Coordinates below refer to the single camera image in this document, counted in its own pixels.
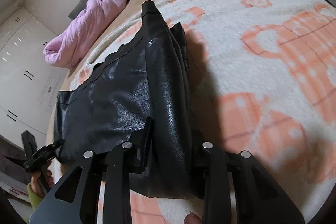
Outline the person's right hand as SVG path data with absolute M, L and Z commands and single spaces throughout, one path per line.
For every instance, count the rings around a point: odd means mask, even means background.
M 202 224 L 202 219 L 195 213 L 189 212 L 185 217 L 183 224 Z

